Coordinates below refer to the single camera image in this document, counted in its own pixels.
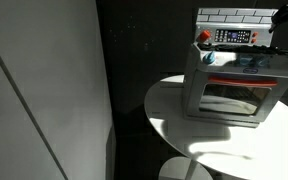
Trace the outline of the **blue stove knob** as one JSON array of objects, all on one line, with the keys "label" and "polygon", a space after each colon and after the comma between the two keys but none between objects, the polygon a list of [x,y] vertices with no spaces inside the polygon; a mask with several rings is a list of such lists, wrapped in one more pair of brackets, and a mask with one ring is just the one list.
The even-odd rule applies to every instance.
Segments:
[{"label": "blue stove knob", "polygon": [[240,56],[239,57],[239,64],[242,66],[247,66],[253,60],[252,56]]},{"label": "blue stove knob", "polygon": [[265,56],[258,56],[256,59],[255,59],[255,65],[257,67],[264,67],[268,64],[268,58],[265,57]]},{"label": "blue stove knob", "polygon": [[203,62],[205,64],[212,64],[215,61],[215,52],[211,51],[210,53],[207,53],[204,57],[203,57]]}]

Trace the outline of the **grey toy stove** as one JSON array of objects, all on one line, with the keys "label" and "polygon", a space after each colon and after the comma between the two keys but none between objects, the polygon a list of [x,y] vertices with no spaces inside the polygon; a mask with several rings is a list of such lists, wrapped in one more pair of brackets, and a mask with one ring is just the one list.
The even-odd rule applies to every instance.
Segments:
[{"label": "grey toy stove", "polygon": [[[184,73],[183,114],[190,120],[217,122],[233,126],[256,127],[264,122],[288,88],[288,50],[271,45],[271,17],[278,9],[200,8],[197,10],[193,43]],[[203,30],[211,37],[197,40]],[[215,52],[215,61],[205,64],[203,57]],[[240,56],[252,56],[247,66]],[[257,67],[258,56],[268,64]],[[254,87],[212,83],[208,77],[273,80],[274,87]]]}]

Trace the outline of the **red round stove knob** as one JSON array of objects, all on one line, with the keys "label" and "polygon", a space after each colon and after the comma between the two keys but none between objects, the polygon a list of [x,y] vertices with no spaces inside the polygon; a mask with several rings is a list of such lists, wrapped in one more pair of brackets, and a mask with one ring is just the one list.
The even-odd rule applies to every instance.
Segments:
[{"label": "red round stove knob", "polygon": [[198,40],[199,42],[203,43],[203,42],[207,41],[210,37],[211,37],[211,33],[210,33],[208,30],[203,30],[203,31],[199,34],[197,40]]}]

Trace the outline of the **white round table base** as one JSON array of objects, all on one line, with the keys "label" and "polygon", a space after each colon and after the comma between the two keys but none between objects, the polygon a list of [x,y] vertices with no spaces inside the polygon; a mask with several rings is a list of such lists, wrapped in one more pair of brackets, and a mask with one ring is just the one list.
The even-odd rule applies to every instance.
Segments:
[{"label": "white round table base", "polygon": [[213,180],[198,162],[186,157],[173,157],[160,168],[158,180]]}]

